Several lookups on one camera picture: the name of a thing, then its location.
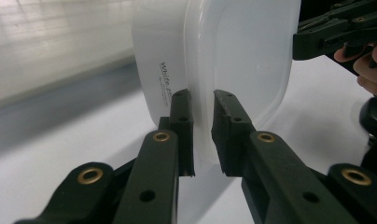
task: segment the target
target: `white table surface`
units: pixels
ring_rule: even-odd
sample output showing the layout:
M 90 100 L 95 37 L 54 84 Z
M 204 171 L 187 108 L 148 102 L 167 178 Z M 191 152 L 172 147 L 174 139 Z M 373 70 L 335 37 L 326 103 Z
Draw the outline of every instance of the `white table surface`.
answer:
M 0 224 L 39 215 L 83 163 L 130 161 L 156 129 L 136 65 L 126 65 L 131 17 L 121 17 L 134 4 L 0 1 Z M 327 58 L 294 62 L 284 101 L 260 129 L 322 173 L 360 164 L 367 134 L 358 114 L 369 98 Z M 196 177 L 180 178 L 178 223 L 253 223 L 240 179 L 196 165 Z

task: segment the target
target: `clear plastic container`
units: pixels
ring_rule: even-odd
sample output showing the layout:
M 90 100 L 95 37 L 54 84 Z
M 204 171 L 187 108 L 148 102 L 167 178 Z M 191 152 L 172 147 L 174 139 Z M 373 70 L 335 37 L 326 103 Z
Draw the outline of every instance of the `clear plastic container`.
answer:
M 194 147 L 218 163 L 211 138 L 214 90 L 230 91 L 259 128 L 280 105 L 300 0 L 142 0 L 133 47 L 154 122 L 189 89 Z

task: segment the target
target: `plastic container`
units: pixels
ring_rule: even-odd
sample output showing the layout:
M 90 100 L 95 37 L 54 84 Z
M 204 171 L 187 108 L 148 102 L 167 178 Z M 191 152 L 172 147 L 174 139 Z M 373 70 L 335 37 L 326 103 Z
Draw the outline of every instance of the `plastic container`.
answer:
M 299 14 L 300 0 L 142 0 L 133 47 L 154 122 L 189 89 L 194 147 L 218 163 L 214 90 L 235 94 L 258 129 L 285 95 Z

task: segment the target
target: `human hand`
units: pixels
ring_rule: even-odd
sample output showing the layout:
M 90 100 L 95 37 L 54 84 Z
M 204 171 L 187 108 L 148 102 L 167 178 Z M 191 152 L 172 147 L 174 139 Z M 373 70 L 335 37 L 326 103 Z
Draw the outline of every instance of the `human hand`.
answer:
M 345 47 L 337 50 L 334 54 L 334 59 L 339 63 L 348 62 L 357 57 L 357 55 L 355 55 L 345 58 L 343 56 L 344 48 Z M 377 46 L 371 53 L 357 59 L 354 63 L 354 69 L 359 74 L 359 77 L 357 77 L 357 83 L 367 91 L 371 92 L 374 95 L 377 95 L 377 67 L 369 68 L 370 55 L 372 56 L 372 59 L 377 62 Z

